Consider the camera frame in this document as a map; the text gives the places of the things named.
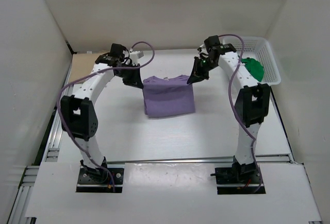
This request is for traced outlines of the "purple t shirt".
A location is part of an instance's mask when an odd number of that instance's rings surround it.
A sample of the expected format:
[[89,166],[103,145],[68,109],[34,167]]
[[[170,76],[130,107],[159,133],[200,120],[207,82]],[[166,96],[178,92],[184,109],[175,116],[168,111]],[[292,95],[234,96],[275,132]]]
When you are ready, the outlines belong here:
[[195,112],[193,85],[189,76],[151,76],[143,80],[144,113],[149,118],[167,118]]

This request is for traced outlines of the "beige t shirt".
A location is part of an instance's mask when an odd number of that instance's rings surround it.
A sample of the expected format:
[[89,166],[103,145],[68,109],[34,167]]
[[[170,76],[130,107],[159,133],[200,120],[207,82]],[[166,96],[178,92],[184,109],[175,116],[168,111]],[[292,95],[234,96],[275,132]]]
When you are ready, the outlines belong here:
[[89,75],[99,54],[75,54],[69,76],[69,82]]

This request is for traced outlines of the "green t shirt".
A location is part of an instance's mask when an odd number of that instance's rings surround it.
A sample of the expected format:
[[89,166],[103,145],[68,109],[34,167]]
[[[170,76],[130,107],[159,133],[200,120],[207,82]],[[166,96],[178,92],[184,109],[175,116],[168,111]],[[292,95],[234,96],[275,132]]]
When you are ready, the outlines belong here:
[[241,62],[244,64],[247,71],[259,82],[264,77],[264,68],[259,61],[254,58],[243,58]]

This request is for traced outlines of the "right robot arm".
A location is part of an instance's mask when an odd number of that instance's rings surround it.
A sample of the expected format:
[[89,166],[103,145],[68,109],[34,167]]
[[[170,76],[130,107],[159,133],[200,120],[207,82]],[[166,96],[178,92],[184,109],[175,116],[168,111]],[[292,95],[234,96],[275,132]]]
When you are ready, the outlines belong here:
[[234,117],[239,124],[237,150],[230,169],[223,169],[218,176],[225,182],[242,183],[259,171],[255,159],[258,131],[269,112],[270,86],[256,80],[243,66],[237,52],[220,54],[202,49],[194,58],[188,84],[208,79],[209,72],[220,67],[229,77],[229,88],[235,87],[238,96],[230,100]]

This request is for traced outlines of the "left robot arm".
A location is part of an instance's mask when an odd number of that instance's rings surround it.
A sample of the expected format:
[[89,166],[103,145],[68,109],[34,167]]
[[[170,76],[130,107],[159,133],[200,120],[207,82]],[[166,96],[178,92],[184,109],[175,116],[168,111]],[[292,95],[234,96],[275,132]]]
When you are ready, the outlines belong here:
[[64,95],[58,101],[62,128],[80,150],[80,163],[85,174],[97,183],[107,181],[112,176],[96,140],[98,119],[94,105],[107,83],[115,76],[122,78],[125,85],[142,89],[140,67],[140,64],[120,63],[118,67],[109,67],[106,63],[97,63],[90,75],[70,83],[84,81],[76,92],[70,96]]

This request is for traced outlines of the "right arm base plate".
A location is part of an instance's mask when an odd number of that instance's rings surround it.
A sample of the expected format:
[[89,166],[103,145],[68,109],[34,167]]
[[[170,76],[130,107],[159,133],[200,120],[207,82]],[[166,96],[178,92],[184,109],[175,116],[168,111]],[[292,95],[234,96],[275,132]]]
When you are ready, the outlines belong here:
[[216,180],[218,195],[266,193],[264,184],[260,183],[260,173],[258,171],[247,175],[237,175],[230,167],[216,167],[210,176]]

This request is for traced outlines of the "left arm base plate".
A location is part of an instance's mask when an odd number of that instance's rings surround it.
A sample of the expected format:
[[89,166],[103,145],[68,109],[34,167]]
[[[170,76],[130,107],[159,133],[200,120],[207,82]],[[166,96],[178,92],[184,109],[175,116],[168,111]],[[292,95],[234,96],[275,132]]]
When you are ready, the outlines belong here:
[[123,190],[124,168],[108,168],[114,179],[114,190],[112,181],[108,175],[93,176],[80,168],[77,179],[76,192],[78,193],[121,193]]

